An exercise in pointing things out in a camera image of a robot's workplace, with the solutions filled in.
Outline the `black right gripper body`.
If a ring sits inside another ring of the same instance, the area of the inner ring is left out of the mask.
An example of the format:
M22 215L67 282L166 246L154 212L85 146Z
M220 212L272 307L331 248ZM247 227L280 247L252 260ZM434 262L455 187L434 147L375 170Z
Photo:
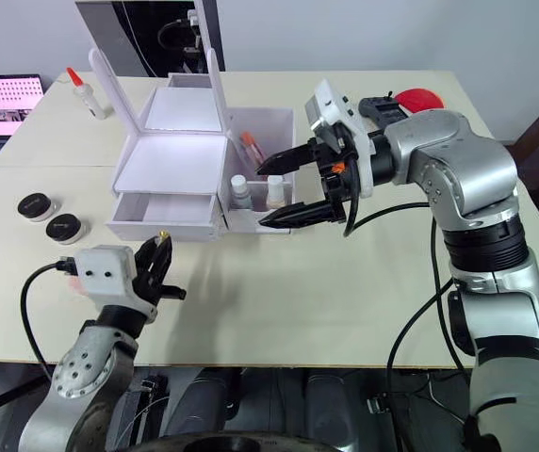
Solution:
M337 123L333 131L338 152L318 139L312 145L325 196L324 201L312 205L312 222L346 221L347 225L354 225L360 197L358 153L350 131L342 123Z

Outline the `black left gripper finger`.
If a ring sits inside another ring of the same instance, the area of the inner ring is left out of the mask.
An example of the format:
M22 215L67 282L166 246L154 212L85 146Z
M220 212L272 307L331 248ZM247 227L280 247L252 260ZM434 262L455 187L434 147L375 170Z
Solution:
M151 237L135 253L137 276L134 279L134 284L157 284L157 276L152 271L157 247L158 238Z
M172 263L172 238L169 234L161 235L155 250L155 280L162 285Z

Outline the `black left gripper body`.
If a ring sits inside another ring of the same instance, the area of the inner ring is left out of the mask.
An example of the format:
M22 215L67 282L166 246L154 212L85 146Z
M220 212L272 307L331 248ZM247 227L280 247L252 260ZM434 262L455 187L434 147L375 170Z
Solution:
M161 280L150 275L138 276L133 280L135 294L153 306L157 306L162 299L184 300L187 291L175 285L163 284Z

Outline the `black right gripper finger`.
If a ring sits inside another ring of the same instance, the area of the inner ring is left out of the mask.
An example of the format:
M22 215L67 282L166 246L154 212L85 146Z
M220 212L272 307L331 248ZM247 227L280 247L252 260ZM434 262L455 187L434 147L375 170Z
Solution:
M285 175L299 170L302 166L313 163L315 142L308 142L268 157L255 171L260 176Z
M271 229L300 229L331 221L333 217L333 207L327 201L310 204L297 202L267 214L259 220L259 224Z

